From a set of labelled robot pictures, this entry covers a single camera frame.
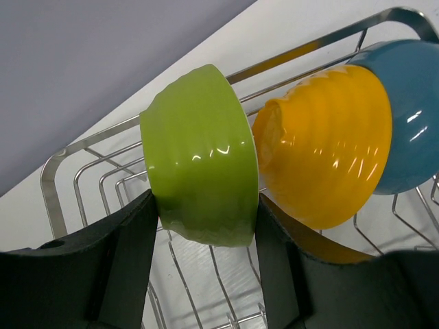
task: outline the gray surface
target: gray surface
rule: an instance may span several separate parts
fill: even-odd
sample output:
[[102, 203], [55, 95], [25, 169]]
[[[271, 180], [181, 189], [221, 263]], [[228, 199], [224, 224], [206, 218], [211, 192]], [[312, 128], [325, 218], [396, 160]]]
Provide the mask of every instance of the gray surface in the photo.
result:
[[0, 195], [255, 1], [2, 1]]

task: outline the glossy green surface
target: glossy green surface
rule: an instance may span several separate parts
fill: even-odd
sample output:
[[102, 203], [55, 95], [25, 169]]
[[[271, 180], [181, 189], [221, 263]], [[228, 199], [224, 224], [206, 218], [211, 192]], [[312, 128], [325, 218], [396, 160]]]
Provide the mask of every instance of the glossy green surface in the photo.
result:
[[163, 227], [186, 239], [249, 245], [258, 205], [252, 132], [211, 64], [183, 75], [140, 114], [143, 152]]

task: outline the yellow bowl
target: yellow bowl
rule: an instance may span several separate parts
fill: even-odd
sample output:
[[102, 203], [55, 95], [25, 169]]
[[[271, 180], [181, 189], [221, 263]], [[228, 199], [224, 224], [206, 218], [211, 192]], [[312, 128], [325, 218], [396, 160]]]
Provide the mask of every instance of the yellow bowl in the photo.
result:
[[390, 150], [392, 114], [378, 78], [343, 65], [269, 100], [252, 131], [275, 201], [323, 230], [350, 219], [372, 195]]

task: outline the blue bowl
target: blue bowl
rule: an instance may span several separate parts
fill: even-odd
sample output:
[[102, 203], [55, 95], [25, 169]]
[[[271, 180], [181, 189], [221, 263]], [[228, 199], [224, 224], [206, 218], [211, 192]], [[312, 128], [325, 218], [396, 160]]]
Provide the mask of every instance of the blue bowl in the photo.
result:
[[439, 171], [439, 45], [381, 42], [349, 64], [371, 70], [392, 107], [392, 144], [375, 194], [408, 191]]

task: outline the ceramic bowl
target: ceramic bowl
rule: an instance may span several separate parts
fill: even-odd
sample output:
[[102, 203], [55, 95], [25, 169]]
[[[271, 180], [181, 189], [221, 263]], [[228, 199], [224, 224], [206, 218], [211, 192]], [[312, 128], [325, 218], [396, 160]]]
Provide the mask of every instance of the ceramic bowl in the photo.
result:
[[143, 153], [162, 225], [209, 245], [249, 245], [258, 206], [252, 132], [211, 64], [180, 77], [140, 114]]
[[375, 193], [401, 193], [427, 181], [439, 171], [439, 45], [382, 42], [350, 64], [380, 79], [392, 108], [392, 145]]
[[378, 184], [392, 135], [390, 103], [369, 70], [339, 66], [269, 100], [253, 134], [259, 170], [278, 205], [310, 228], [332, 228]]

